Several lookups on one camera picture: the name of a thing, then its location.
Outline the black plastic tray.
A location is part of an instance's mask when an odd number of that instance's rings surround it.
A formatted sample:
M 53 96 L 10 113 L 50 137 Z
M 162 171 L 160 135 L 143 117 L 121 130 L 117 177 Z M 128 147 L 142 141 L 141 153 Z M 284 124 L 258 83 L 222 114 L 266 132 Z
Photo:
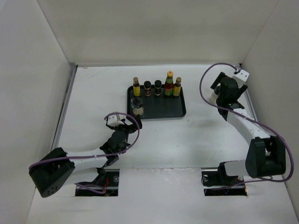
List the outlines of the black plastic tray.
M 151 86 L 151 95 L 145 95 L 144 86 L 140 86 L 143 105 L 143 115 L 141 119 L 176 119 L 186 115 L 186 105 L 183 91 L 177 97 L 166 96 L 164 85 L 161 86 L 161 94 L 155 94 L 155 85 Z

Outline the aluminium table rail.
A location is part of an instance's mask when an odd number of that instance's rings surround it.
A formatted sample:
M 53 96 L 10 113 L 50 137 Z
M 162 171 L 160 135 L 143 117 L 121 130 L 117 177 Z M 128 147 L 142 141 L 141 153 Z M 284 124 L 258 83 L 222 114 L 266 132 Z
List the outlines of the aluminium table rail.
M 69 63 L 69 66 L 70 66 L 71 70 L 70 70 L 67 86 L 65 89 L 64 99 L 62 101 L 62 106 L 61 106 L 57 126 L 55 129 L 53 141 L 50 145 L 48 153 L 51 152 L 52 150 L 54 150 L 59 144 L 60 136 L 61 136 L 61 132 L 63 129 L 63 124 L 64 124 L 64 119 L 65 119 L 65 116 L 67 113 L 67 108 L 68 108 L 69 100 L 71 97 L 71 92 L 72 92 L 72 88 L 74 85 L 75 76 L 76 76 L 77 69 L 78 69 L 78 65 L 76 63 Z
M 237 71 L 243 69 L 241 63 L 236 67 Z M 233 122 L 234 127 L 246 140 L 248 145 L 250 145 L 251 141 L 255 138 L 269 139 L 271 134 L 268 131 L 264 130 L 261 125 L 257 124 L 256 113 L 249 95 L 249 90 L 247 89 L 242 95 L 245 95 L 244 98 L 246 100 L 247 106 L 245 107 L 245 109 L 237 109 L 236 111 L 241 115 L 244 115 L 246 118 L 252 119 L 254 122 L 236 115 L 237 121 Z

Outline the small yellow-label bottle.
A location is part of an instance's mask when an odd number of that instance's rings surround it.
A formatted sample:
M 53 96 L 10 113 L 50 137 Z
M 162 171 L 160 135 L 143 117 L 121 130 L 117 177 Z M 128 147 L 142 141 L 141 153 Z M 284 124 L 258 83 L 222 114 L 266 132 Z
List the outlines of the small yellow-label bottle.
M 181 81 L 182 81 L 181 77 L 177 77 L 176 82 L 173 86 L 173 93 L 172 94 L 173 94 L 174 97 L 178 97 L 180 95 Z
M 140 89 L 138 77 L 133 78 L 133 95 L 135 97 L 139 97 L 141 95 L 141 89 Z

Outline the small brown spice jar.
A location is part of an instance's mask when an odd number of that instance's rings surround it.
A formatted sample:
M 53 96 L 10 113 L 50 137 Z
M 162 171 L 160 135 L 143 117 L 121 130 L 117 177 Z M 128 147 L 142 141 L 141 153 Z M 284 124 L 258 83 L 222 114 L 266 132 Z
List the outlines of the small brown spice jar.
M 150 81 L 144 82 L 144 91 L 145 91 L 145 96 L 149 97 L 151 95 L 151 82 Z

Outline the tall green sauce bottle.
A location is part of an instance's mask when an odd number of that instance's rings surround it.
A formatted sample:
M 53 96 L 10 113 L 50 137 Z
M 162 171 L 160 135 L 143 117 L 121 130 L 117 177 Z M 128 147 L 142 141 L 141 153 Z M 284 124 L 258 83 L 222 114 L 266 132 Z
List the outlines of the tall green sauce bottle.
M 165 96 L 171 96 L 173 92 L 173 72 L 168 71 L 166 81 L 164 84 L 164 94 Z

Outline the white shaker black cap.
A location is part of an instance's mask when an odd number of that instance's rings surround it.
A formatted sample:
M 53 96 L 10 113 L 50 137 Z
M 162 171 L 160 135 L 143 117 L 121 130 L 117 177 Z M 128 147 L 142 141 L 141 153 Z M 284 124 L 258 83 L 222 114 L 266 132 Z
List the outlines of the white shaker black cap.
M 134 97 L 131 99 L 131 108 L 135 116 L 142 116 L 144 113 L 143 100 L 140 97 Z
M 213 105 L 216 104 L 216 100 L 218 98 L 218 95 L 219 95 L 219 91 L 220 91 L 220 86 L 217 86 L 213 92 L 211 93 L 210 95 L 210 98 L 209 98 L 209 102 Z

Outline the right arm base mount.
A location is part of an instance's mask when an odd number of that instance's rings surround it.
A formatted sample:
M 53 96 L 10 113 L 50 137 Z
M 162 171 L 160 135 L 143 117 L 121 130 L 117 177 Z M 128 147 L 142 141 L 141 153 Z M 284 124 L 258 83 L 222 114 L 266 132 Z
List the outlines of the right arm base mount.
M 243 176 L 227 176 L 216 169 L 202 169 L 205 196 L 247 196 Z

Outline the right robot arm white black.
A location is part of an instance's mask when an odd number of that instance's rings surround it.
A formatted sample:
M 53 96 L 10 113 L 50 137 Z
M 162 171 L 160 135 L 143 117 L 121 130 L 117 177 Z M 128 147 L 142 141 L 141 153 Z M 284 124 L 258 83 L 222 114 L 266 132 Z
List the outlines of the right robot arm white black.
M 233 185 L 241 182 L 241 176 L 252 178 L 282 175 L 286 171 L 285 146 L 282 140 L 270 135 L 258 124 L 246 118 L 244 106 L 238 102 L 247 86 L 238 85 L 235 77 L 221 72 L 211 85 L 219 114 L 246 140 L 249 149 L 244 160 L 221 162 L 213 173 L 214 185 Z

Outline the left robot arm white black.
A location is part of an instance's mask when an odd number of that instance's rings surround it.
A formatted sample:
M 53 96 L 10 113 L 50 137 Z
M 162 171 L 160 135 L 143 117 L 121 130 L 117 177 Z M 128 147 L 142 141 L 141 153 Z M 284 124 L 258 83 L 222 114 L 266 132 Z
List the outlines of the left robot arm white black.
M 28 174 L 41 197 L 47 198 L 70 184 L 75 184 L 78 190 L 88 190 L 97 195 L 107 193 L 109 179 L 105 169 L 133 146 L 128 142 L 129 135 L 140 134 L 142 129 L 140 115 L 126 114 L 124 119 L 120 119 L 120 115 L 114 112 L 104 118 L 113 133 L 99 148 L 67 152 L 58 147 L 29 167 Z

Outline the small dark spice jar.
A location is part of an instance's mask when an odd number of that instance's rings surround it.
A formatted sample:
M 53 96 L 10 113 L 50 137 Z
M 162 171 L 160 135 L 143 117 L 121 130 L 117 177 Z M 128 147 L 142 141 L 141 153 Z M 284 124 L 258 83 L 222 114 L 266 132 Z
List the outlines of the small dark spice jar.
M 155 87 L 155 95 L 160 96 L 161 95 L 161 87 L 162 87 L 162 82 L 160 80 L 156 80 L 154 83 Z

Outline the right aluminium table rail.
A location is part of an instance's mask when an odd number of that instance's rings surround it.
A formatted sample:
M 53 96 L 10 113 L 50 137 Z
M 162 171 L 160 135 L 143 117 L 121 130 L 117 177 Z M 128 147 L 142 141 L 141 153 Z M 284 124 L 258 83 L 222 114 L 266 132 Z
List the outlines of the right aluminium table rail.
M 236 67 L 237 71 L 243 69 L 241 63 Z M 246 118 L 252 119 L 254 122 L 236 115 L 237 121 L 233 122 L 234 127 L 246 140 L 248 145 L 250 145 L 251 141 L 255 138 L 269 139 L 271 134 L 268 131 L 264 130 L 261 125 L 257 124 L 256 113 L 249 95 L 249 90 L 247 89 L 242 95 L 245 95 L 244 98 L 246 100 L 247 106 L 245 107 L 245 109 L 237 109 L 236 111 L 241 115 L 244 115 Z

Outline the left aluminium table rail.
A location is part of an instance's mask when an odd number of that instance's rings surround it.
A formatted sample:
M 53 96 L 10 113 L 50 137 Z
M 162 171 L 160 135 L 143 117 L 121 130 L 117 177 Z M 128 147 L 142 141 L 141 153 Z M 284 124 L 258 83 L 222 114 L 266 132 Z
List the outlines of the left aluminium table rail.
M 65 89 L 64 99 L 62 101 L 62 106 L 61 106 L 57 126 L 55 129 L 53 141 L 50 145 L 48 153 L 51 152 L 52 150 L 54 150 L 59 144 L 60 136 L 61 136 L 61 132 L 63 129 L 63 124 L 64 124 L 64 119 L 65 119 L 65 116 L 67 113 L 67 108 L 68 108 L 69 100 L 71 97 L 71 92 L 72 92 L 72 88 L 74 85 L 75 76 L 76 76 L 77 69 L 78 69 L 78 65 L 76 63 L 69 63 L 69 66 L 70 66 L 71 70 L 70 70 L 67 86 Z

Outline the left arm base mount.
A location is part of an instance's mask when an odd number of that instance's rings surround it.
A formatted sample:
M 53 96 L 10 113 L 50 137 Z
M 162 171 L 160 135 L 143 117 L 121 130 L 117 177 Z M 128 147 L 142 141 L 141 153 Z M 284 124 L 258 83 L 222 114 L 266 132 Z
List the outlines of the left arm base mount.
M 118 196 L 120 170 L 119 169 L 98 169 L 98 176 L 92 182 L 80 182 L 82 186 L 92 189 L 88 190 L 80 186 L 76 187 L 75 196 L 97 196 L 109 197 Z

